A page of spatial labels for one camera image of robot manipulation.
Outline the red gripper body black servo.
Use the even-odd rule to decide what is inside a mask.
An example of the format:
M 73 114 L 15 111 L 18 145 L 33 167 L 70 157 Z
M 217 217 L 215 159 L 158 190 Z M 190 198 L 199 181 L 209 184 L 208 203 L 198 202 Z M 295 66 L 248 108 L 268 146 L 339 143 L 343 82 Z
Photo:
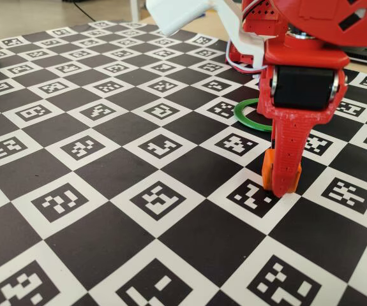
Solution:
M 267 41 L 257 112 L 276 125 L 326 124 L 347 91 L 345 52 L 323 41 Z

